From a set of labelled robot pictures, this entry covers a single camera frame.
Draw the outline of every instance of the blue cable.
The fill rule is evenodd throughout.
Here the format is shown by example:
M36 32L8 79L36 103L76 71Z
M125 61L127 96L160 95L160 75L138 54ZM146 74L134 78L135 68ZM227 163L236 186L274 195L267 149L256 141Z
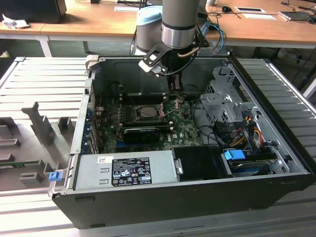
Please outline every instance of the blue cable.
M218 54L220 54L220 52L222 51L223 47L224 47L224 36L223 36L223 32L215 25L211 24L212 27L214 27L220 34L221 34L221 37L222 37L222 43L221 43L221 49L218 51Z

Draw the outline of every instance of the floor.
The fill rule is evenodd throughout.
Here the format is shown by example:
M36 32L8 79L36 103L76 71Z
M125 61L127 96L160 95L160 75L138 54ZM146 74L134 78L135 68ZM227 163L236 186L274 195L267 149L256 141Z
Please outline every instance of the floor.
M129 43L121 42L89 42L91 53L102 56L124 56L129 53ZM12 58L17 56L43 57L40 43L36 40L4 40L0 41L0 49L7 50ZM253 47L231 47L233 55L242 58L251 58L254 52ZM269 57L274 49L263 49L262 56ZM283 49L278 53L278 57L273 60L273 64L292 81L297 71L309 57L312 49ZM83 43L81 41L51 41L51 52L54 57L86 57ZM296 55L301 54L302 59L297 61ZM311 57L304 69L297 76L294 85L298 86L302 78L307 75L316 63L316 53ZM313 96L311 102L316 102L316 96Z

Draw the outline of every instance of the computer mouse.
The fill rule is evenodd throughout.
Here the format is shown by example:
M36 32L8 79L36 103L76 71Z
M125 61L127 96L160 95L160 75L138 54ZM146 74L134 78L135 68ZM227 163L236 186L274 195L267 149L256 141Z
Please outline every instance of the computer mouse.
M223 8L222 8L222 12L223 13L228 13L228 12L231 12L231 11L232 11L232 9L229 6L223 6Z
M307 21L311 24L316 24L316 16L310 16Z

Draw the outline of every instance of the power supply label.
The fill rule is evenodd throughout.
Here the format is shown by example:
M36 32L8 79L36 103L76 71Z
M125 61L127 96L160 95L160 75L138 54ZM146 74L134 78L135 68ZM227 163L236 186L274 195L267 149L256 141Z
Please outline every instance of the power supply label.
M149 157L113 160L112 185L114 187L151 183Z

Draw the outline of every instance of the motherboard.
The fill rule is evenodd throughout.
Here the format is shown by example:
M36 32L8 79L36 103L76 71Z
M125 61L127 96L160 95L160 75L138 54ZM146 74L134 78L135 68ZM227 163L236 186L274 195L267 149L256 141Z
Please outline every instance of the motherboard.
M185 96L160 103L125 104L112 99L97 111L102 153L170 150L199 146L202 141L192 121L192 107Z

